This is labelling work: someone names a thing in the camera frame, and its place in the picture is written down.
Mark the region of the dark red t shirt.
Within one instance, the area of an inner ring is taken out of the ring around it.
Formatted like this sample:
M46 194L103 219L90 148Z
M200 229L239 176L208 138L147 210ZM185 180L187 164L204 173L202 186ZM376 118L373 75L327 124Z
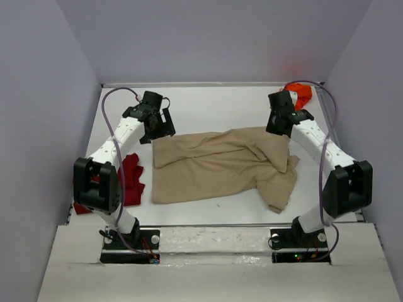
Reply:
M73 168L73 207L76 214L88 214L95 210L105 213L115 211L123 198L122 183L125 184L124 205L139 205L145 189L145 184L140 182L143 171L137 154L125 157L123 169L90 159L77 159Z

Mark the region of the orange t shirt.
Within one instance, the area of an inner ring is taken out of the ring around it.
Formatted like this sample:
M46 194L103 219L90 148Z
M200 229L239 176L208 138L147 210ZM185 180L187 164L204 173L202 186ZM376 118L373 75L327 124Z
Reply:
M303 109L312 99L312 88L309 85L293 83L286 85L283 89L297 93L297 101L295 103L295 109L297 111Z

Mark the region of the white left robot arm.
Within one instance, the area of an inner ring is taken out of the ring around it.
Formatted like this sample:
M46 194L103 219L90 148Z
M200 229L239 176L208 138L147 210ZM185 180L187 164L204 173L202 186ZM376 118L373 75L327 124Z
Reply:
M136 143L147 144L157 138L173 136L176 131L165 97L145 91L136 97L135 106L122 114L117 127L106 122L110 136L89 157L78 158L73 166L74 202L101 217L112 237L127 249L140 238L140 224L125 209L127 178L123 160Z

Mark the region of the beige t shirt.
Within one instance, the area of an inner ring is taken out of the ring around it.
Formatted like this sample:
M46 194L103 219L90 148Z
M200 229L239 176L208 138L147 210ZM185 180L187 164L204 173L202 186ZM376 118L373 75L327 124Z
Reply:
M289 140L263 127L175 135L152 144L154 204L232 196L257 190L268 208L281 213L297 182L300 159Z

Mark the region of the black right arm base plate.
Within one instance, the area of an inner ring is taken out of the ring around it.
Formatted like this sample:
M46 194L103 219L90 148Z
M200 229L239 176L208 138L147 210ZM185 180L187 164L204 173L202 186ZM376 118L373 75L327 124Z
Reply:
M268 246L272 250L274 264L331 261L324 229L295 239L291 228L272 228Z

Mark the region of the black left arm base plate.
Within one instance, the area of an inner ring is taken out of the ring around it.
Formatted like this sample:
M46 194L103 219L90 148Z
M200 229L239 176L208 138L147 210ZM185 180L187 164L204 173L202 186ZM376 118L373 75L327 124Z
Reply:
M140 237L134 243L126 239L128 248L117 232L106 228L100 230L103 237L100 261L103 264L159 264L159 244L161 230L158 228L141 228Z

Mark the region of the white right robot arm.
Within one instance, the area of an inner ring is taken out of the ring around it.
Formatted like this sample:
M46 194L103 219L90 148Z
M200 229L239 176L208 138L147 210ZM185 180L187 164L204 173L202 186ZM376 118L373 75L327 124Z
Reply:
M271 112L266 131L297 142L319 166L319 204L296 217L290 229L291 242L303 247L313 233L372 203L373 167L342 151L306 109L296 110L296 98L291 91L269 94Z

